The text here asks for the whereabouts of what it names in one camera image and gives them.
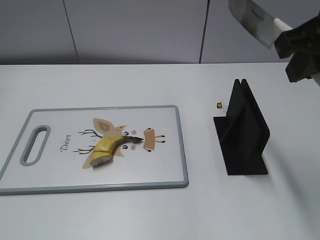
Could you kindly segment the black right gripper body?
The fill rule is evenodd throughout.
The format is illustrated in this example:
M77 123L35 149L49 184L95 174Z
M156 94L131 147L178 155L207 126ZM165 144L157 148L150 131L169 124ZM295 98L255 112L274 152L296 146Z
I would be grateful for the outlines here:
M320 81L320 16L302 25L289 29L289 26L276 18L274 24L281 33L274 41L278 57L291 58L285 72L291 83L303 79Z

